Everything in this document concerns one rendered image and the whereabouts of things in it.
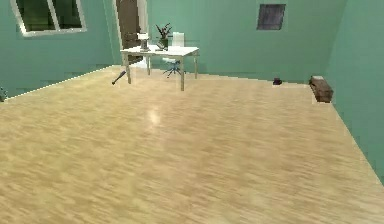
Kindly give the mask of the white blue office chair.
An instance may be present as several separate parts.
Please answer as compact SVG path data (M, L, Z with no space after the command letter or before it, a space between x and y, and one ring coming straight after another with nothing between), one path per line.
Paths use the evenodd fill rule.
M185 34L182 32L173 32L170 50L180 52L184 46ZM178 73L181 75L179 59L165 57L162 59L162 61L167 65L167 69L164 71L164 73L167 74L167 78L169 78L171 74Z

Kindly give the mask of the white table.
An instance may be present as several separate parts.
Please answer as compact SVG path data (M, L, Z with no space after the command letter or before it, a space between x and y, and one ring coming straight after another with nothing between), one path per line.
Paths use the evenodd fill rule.
M121 55L122 55L122 62L123 66L125 67L126 76L127 76L127 82L129 84L132 83L132 78L130 74L130 64L131 60L129 59L130 56L142 56L146 59L147 65L149 62L149 59L151 57L159 56L159 57L169 57L169 58L175 58L180 60L180 71L181 71L181 81L180 81L180 89L182 91L185 90L185 72L184 72L184 58L188 56L194 57L194 75L196 77L198 73L198 65L197 65L197 57L199 56L199 48L198 47L183 47L180 52L171 51L170 47L167 50L161 50L157 45L149 45L148 51L141 51L140 46L128 48L128 49L122 49ZM150 73L150 66L147 66L147 73Z

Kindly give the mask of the black baseball bat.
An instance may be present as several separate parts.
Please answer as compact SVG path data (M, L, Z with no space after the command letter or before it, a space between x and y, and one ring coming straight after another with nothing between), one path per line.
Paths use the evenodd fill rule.
M115 85L116 82L117 82L119 79L121 79L125 74L126 74L126 71L123 70L123 71L118 75L118 77L115 78L115 79L111 82L111 84L112 84L112 85Z

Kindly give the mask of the dark potted house plant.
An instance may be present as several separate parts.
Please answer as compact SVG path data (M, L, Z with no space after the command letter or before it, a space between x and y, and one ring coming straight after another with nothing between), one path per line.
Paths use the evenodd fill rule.
M159 26L156 26L158 32L159 32L159 41L158 41L158 47L162 50L168 49L168 38L170 37L170 31L172 27L169 23L167 23L164 27L160 28Z

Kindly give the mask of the white desk lamp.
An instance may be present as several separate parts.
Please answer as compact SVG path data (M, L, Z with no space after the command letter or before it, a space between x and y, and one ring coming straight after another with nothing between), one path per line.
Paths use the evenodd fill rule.
M138 39L140 40L140 50L141 51L148 51L148 40L149 35L147 33L138 33L137 34Z

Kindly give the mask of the brown room door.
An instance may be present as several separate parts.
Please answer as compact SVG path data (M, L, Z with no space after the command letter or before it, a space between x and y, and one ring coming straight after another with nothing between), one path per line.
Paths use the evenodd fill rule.
M137 0L116 0L122 48L140 45L137 34L141 32Z

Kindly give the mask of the brown wooden box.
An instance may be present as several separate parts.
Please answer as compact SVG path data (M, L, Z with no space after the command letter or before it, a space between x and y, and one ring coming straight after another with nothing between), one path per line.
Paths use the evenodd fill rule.
M311 76L309 86L318 102L330 103L333 97L333 90L322 76Z

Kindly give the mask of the white framed window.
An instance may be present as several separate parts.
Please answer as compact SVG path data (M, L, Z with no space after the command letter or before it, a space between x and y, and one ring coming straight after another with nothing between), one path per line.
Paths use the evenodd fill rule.
M86 32L81 0L9 0L24 37Z

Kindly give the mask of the dark framed wall picture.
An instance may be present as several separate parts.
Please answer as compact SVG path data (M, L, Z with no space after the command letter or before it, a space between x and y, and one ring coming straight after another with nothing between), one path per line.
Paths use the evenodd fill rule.
M283 25L285 4L261 4L259 8L257 29L280 30Z

